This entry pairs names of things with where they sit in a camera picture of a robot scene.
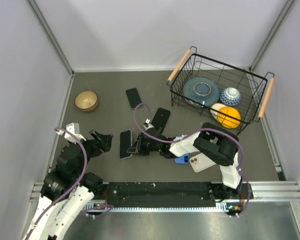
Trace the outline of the blue phone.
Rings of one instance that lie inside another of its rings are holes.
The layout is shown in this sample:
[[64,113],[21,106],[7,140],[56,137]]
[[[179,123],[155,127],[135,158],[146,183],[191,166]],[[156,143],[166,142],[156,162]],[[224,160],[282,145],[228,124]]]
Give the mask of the blue phone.
[[189,158],[190,158],[190,155],[187,153],[187,154],[184,154],[180,157],[175,158],[174,162],[176,164],[187,165],[189,163]]

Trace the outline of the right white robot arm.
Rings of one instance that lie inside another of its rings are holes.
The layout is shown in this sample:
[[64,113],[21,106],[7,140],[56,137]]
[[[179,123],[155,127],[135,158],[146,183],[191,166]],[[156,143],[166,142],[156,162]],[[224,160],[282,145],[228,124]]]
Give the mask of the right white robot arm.
[[224,194],[235,198],[241,193],[243,177],[239,173],[238,152],[243,157],[244,150],[234,134],[209,122],[204,123],[194,133],[175,137],[164,136],[154,125],[147,122],[139,130],[141,132],[128,147],[128,153],[148,156],[150,152],[158,152],[166,159],[176,159],[200,152],[219,166]]

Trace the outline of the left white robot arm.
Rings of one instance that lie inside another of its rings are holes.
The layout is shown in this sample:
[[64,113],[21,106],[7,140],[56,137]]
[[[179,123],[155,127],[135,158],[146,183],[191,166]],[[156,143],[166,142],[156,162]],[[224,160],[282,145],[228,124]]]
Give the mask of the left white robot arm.
[[57,157],[55,168],[43,180],[25,240],[62,240],[84,206],[104,192],[103,180],[87,172],[87,166],[92,158],[110,151],[113,135],[91,130],[92,139],[86,139],[77,124],[54,130],[68,144]]

